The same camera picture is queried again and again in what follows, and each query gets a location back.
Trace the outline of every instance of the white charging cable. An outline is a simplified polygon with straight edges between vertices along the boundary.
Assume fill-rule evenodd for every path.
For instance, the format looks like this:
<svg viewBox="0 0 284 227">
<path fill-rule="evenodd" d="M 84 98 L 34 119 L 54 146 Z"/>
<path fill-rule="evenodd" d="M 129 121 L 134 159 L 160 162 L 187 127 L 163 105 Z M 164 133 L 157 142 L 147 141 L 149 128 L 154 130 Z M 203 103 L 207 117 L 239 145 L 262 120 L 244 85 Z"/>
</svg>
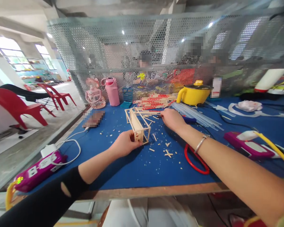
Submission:
<svg viewBox="0 0 284 227">
<path fill-rule="evenodd" d="M 56 151 L 54 151 L 54 152 L 51 154 L 51 156 L 50 156 L 50 163 L 53 164 L 53 165 L 55 165 L 55 166 L 64 166 L 64 165 L 67 165 L 67 164 L 69 164 L 69 163 L 75 161 L 76 158 L 78 158 L 79 155 L 81 154 L 81 147 L 80 147 L 80 145 L 79 145 L 79 143 L 78 143 L 77 140 L 75 140 L 75 139 L 71 139 L 71 140 L 70 140 L 70 138 L 73 137 L 74 135 L 83 133 L 83 132 L 87 131 L 88 129 L 89 129 L 89 127 L 86 127 L 84 131 L 77 132 L 77 133 L 71 135 L 70 137 L 68 137 L 66 140 L 64 140 L 64 141 L 62 141 L 62 142 L 60 142 L 60 143 L 57 144 L 57 146 L 58 146 L 58 147 L 57 147 L 57 150 L 58 150 L 65 142 L 74 141 L 74 142 L 78 145 L 79 152 L 78 152 L 77 156 L 76 156 L 73 160 L 71 160 L 71 161 L 69 161 L 69 162 L 66 162 L 66 163 L 54 163 L 54 162 L 52 161 L 52 157 L 53 157 L 53 154 L 57 151 L 57 150 L 56 150 Z"/>
</svg>

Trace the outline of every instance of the ripped sleeve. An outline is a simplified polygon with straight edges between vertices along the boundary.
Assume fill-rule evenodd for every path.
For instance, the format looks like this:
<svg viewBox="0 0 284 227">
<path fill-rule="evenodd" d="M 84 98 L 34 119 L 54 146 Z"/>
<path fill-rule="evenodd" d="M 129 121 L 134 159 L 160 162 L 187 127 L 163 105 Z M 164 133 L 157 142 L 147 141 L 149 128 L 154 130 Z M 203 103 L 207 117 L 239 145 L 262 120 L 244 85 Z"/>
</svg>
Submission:
<svg viewBox="0 0 284 227">
<path fill-rule="evenodd" d="M 54 226 L 88 186 L 74 167 L 3 214 L 0 227 Z"/>
</svg>

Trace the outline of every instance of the perforated metal mesh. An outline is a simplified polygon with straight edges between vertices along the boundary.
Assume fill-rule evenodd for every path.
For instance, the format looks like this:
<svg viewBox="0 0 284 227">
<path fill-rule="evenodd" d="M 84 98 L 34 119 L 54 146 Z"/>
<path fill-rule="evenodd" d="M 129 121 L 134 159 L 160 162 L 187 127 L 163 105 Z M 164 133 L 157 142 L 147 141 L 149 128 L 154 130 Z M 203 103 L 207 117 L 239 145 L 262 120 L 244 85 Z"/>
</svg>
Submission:
<svg viewBox="0 0 284 227">
<path fill-rule="evenodd" d="M 131 87 L 137 100 L 154 91 L 176 93 L 197 79 L 210 84 L 222 77 L 231 92 L 256 83 L 283 64 L 284 15 L 270 20 L 282 10 L 63 18 L 48 28 L 83 101 L 88 77 L 115 77 L 120 99 L 122 88 Z"/>
</svg>

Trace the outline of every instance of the yellow electric pot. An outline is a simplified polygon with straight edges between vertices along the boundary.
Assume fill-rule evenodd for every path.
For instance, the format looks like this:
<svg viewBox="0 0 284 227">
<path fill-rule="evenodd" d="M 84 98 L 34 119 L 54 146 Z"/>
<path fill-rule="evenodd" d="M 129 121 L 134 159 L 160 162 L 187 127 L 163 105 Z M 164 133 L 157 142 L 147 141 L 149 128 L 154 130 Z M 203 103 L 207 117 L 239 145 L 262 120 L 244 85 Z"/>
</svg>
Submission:
<svg viewBox="0 0 284 227">
<path fill-rule="evenodd" d="M 202 80 L 196 80 L 194 84 L 185 85 L 182 88 L 177 97 L 177 103 L 181 100 L 185 104 L 196 106 L 205 102 L 210 94 L 210 86 L 203 85 Z"/>
</svg>

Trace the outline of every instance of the forearm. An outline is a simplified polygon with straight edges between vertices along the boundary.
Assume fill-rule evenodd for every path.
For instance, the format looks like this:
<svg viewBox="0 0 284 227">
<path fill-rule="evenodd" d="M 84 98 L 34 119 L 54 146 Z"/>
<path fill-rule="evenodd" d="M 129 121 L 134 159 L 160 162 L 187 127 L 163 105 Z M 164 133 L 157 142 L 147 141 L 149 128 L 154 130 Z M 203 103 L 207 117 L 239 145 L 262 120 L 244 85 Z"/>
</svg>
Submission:
<svg viewBox="0 0 284 227">
<path fill-rule="evenodd" d="M 87 184 L 91 184 L 107 166 L 118 158 L 118 155 L 109 148 L 80 164 L 79 173 Z"/>
<path fill-rule="evenodd" d="M 203 134 L 189 125 L 177 132 L 193 149 Z M 284 216 L 284 181 L 231 148 L 207 138 L 198 154 L 268 226 Z"/>
<path fill-rule="evenodd" d="M 118 157 L 110 149 L 83 162 L 0 217 L 0 226 L 54 226 L 100 173 Z"/>
<path fill-rule="evenodd" d="M 78 167 L 52 180 L 0 217 L 0 227 L 54 226 L 80 194 L 88 189 Z"/>
</svg>

